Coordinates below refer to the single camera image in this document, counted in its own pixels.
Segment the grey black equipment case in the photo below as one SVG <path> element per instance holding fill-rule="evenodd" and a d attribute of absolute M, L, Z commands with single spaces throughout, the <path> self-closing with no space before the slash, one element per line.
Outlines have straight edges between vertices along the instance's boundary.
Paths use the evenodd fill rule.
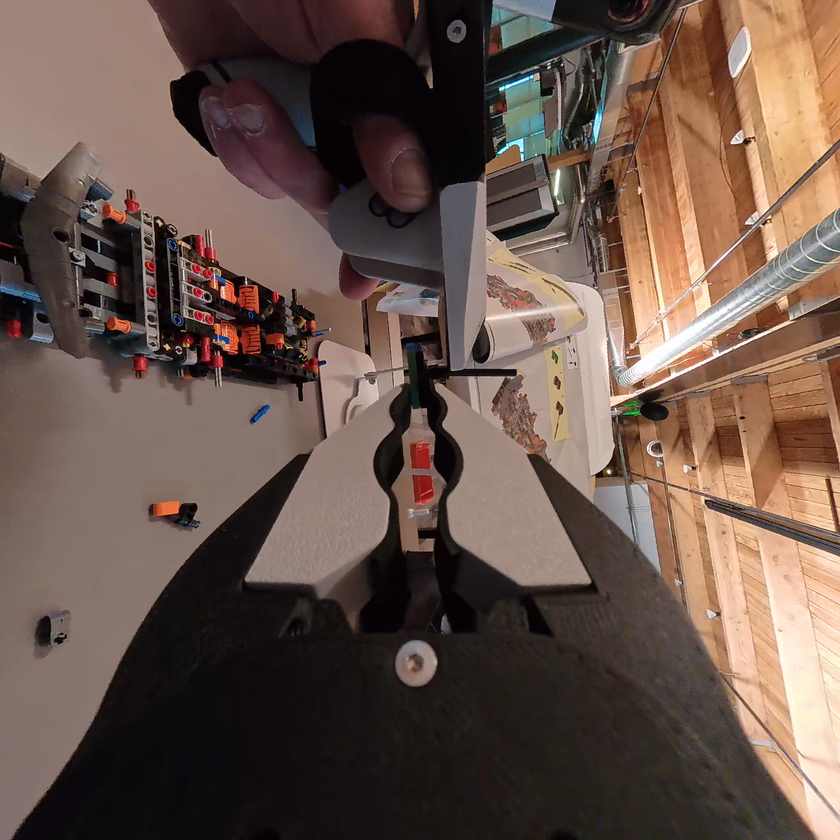
<path fill-rule="evenodd" d="M 501 241 L 546 228 L 559 214 L 544 154 L 486 177 L 486 225 Z"/>

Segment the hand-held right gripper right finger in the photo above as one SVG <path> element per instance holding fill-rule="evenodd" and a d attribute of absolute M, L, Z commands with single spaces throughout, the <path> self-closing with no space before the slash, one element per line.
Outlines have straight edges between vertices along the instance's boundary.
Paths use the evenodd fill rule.
<path fill-rule="evenodd" d="M 526 451 L 441 385 L 429 389 L 429 425 L 444 481 L 435 568 L 451 629 L 477 630 L 503 602 L 592 592 Z"/>

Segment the grey lego piece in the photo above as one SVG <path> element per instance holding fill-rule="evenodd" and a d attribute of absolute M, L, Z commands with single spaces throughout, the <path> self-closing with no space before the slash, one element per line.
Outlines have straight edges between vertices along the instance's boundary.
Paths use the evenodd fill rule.
<path fill-rule="evenodd" d="M 66 610 L 52 612 L 40 617 L 35 626 L 35 645 L 43 651 L 63 645 L 70 630 L 71 613 Z"/>

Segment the lego instruction booklet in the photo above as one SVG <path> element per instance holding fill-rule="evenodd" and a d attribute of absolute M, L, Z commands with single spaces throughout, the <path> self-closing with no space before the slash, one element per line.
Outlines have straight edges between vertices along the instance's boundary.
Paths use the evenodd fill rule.
<path fill-rule="evenodd" d="M 509 374 L 455 377 L 448 387 L 489 423 L 567 477 L 594 475 L 585 384 L 591 288 L 538 269 L 488 239 L 486 318 L 475 370 Z"/>

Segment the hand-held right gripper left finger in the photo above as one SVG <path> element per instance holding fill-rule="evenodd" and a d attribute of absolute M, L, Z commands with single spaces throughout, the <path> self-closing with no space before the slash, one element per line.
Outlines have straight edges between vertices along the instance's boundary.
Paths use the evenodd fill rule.
<path fill-rule="evenodd" d="M 315 447 L 245 585 L 335 601 L 365 632 L 401 629 L 411 592 L 393 486 L 410 423 L 401 385 Z"/>

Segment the person's left hand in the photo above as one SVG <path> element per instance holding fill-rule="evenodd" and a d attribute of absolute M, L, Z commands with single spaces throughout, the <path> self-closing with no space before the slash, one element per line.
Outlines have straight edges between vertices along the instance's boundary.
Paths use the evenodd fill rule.
<path fill-rule="evenodd" d="M 280 56 L 313 65 L 333 47 L 374 39 L 403 47 L 416 2 L 150 1 L 186 70 L 211 59 Z M 298 137 L 287 115 L 252 80 L 209 87 L 200 113 L 222 166 L 252 192 L 285 196 L 324 221 L 339 188 Z M 386 115 L 352 121 L 360 161 L 385 202 L 405 214 L 430 204 L 434 183 L 422 141 Z"/>

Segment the partly built lego car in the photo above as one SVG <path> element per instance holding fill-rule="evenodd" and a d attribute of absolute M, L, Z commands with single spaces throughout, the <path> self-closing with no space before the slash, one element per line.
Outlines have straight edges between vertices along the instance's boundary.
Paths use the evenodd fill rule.
<path fill-rule="evenodd" d="M 100 178 L 100 160 L 74 146 L 39 179 L 2 155 L 2 331 L 55 343 L 82 359 L 91 341 L 180 377 L 262 385 L 316 382 L 324 362 L 314 313 L 220 265 L 212 233 L 180 235 L 128 190 L 124 207 Z"/>

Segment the orange black lego piece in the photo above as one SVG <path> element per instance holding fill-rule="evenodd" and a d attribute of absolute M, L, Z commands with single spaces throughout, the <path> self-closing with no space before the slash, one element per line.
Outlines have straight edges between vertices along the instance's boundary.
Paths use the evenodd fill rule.
<path fill-rule="evenodd" d="M 172 526 L 182 529 L 198 529 L 201 525 L 196 519 L 197 504 L 178 500 L 155 502 L 149 507 L 149 516 L 162 519 Z"/>

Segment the red bin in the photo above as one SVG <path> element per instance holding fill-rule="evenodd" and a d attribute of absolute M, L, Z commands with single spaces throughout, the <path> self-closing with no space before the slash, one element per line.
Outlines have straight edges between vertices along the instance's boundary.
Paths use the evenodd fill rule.
<path fill-rule="evenodd" d="M 415 440 L 409 445 L 414 501 L 417 506 L 430 505 L 434 501 L 434 477 L 430 444 Z"/>

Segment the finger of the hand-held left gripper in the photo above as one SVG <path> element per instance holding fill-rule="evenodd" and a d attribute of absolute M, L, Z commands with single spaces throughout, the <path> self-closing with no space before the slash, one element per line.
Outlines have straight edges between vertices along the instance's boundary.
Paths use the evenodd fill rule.
<path fill-rule="evenodd" d="M 487 186 L 448 185 L 439 197 L 448 365 L 464 370 L 487 312 Z"/>

